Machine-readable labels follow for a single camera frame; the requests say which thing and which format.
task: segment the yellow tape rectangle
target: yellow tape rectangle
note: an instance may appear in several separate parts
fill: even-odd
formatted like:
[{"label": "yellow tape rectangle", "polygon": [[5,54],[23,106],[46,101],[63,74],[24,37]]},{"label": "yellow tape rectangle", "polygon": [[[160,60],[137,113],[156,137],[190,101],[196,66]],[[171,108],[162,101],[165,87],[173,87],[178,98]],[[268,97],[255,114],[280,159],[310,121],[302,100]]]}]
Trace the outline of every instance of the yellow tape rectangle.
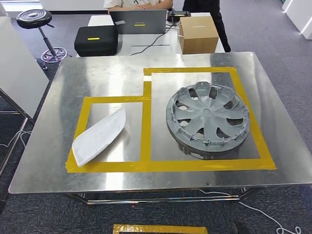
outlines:
[{"label": "yellow tape rectangle", "polygon": [[78,167],[70,149],[66,163],[68,173],[106,173],[106,172],[196,172],[196,171],[237,171],[237,170],[275,170],[275,164],[263,138],[259,126],[239,75],[234,67],[190,67],[190,68],[146,68],[144,75],[152,73],[229,73],[236,92],[248,107],[250,133],[260,158],[233,160],[189,160],[189,161],[151,161],[151,79],[144,79],[142,96],[127,97],[85,97],[82,103],[74,134],[76,139],[85,130],[90,107],[93,103],[142,102],[141,140],[140,159],[137,162],[89,162]]},{"label": "yellow tape rectangle", "polygon": [[208,231],[205,227],[114,224],[113,234],[119,233],[208,234]]}]

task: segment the white shirt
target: white shirt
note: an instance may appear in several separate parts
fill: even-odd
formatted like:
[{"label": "white shirt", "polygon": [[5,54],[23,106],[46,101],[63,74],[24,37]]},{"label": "white shirt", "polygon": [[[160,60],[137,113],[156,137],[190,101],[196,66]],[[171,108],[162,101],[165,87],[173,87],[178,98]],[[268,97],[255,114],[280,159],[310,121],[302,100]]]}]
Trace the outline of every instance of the white shirt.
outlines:
[{"label": "white shirt", "polygon": [[134,7],[134,5],[144,5],[150,3],[156,5],[164,0],[104,0],[104,8],[119,7]]}]

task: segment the white desk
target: white desk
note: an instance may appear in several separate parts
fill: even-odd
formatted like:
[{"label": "white desk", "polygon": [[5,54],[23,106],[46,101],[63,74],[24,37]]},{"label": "white desk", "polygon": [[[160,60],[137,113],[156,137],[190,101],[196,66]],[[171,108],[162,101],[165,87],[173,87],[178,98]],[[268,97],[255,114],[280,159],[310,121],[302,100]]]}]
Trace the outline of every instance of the white desk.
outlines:
[{"label": "white desk", "polygon": [[[210,13],[193,13],[192,16],[210,16]],[[88,26],[113,25],[110,15],[91,16]],[[160,34],[136,34],[119,35],[117,55],[131,55],[140,52],[154,42]],[[181,54],[181,49],[178,41],[178,30],[170,29],[168,33],[159,38],[154,46],[151,46],[144,53],[150,54]],[[215,53],[224,53],[221,40],[218,41]]]}]

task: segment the stainless steel table top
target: stainless steel table top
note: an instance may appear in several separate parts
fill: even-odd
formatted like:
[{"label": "stainless steel table top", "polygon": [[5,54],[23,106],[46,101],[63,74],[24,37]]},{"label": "stainless steel table top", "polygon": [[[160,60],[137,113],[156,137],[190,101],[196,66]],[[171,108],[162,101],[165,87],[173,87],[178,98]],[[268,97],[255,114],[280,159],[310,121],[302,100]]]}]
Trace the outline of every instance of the stainless steel table top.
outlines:
[{"label": "stainless steel table top", "polygon": [[[65,169],[85,96],[142,95],[143,68],[232,66],[238,72],[276,170],[78,173]],[[233,87],[227,73],[152,75],[152,160],[196,160],[181,152],[165,125],[165,107],[181,87],[210,81]],[[93,104],[87,127],[116,108],[126,110],[125,128],[99,161],[137,161],[141,103]],[[257,158],[249,137],[229,159]],[[60,64],[9,192],[79,193],[207,187],[312,184],[312,157],[253,53],[66,58]]]}]

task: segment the brown cardboard box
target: brown cardboard box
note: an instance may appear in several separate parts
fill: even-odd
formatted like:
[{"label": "brown cardboard box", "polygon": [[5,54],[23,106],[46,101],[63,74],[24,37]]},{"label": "brown cardboard box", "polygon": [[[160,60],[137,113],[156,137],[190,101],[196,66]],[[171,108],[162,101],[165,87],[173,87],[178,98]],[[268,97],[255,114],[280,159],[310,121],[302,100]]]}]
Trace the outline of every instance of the brown cardboard box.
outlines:
[{"label": "brown cardboard box", "polygon": [[184,55],[215,53],[218,35],[210,16],[183,17],[178,40]]}]

